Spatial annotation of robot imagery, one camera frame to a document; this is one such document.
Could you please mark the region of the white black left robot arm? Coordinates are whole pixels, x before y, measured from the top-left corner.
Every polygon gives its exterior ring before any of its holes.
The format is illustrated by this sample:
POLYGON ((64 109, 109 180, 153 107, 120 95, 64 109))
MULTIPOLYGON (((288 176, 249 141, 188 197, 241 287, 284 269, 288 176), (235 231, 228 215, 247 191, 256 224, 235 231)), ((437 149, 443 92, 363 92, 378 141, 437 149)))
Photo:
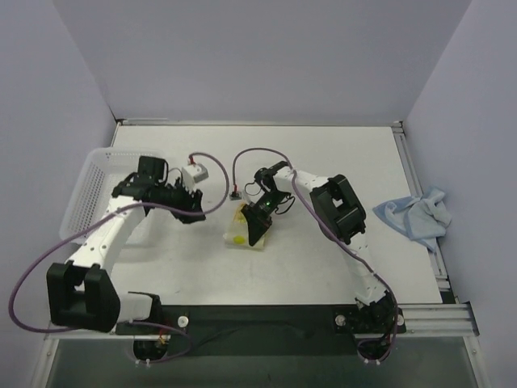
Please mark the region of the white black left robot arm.
POLYGON ((183 224, 205 220, 196 185, 208 178, 201 164, 189 162, 174 183, 168 183, 168 163, 142 156, 137 170, 112 190, 103 224, 63 264, 52 264, 46 274, 51 321, 56 326, 109 332, 117 324, 134 321, 144 332, 165 322, 159 296, 118 293, 111 271, 132 232, 156 205, 177 209, 183 224))

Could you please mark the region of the yellow green patterned towel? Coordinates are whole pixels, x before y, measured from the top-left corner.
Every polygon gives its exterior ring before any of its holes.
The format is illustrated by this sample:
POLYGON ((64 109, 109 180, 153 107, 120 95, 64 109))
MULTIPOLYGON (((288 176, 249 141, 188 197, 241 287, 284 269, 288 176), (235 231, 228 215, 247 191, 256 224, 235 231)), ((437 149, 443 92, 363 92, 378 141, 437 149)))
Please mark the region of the yellow green patterned towel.
POLYGON ((248 224, 242 214, 242 208, 245 204, 245 202, 242 202, 235 209, 232 221, 229 223, 223 235, 223 239, 227 247, 263 251, 267 240, 266 235, 263 235, 253 246, 250 245, 248 224))

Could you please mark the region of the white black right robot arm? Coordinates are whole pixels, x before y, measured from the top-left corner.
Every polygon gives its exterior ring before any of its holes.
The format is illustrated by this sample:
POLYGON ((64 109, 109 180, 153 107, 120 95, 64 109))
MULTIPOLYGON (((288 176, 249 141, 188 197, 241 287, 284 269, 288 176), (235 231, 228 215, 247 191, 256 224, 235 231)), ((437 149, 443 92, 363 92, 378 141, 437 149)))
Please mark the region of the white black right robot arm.
POLYGON ((344 175, 298 172, 288 162, 259 169, 254 182, 262 195, 242 207, 248 241, 255 245, 272 225, 271 215, 294 196, 314 217, 322 233, 337 243, 351 276, 361 327, 376 331, 397 315, 393 291, 374 269, 366 234, 366 211, 344 175))

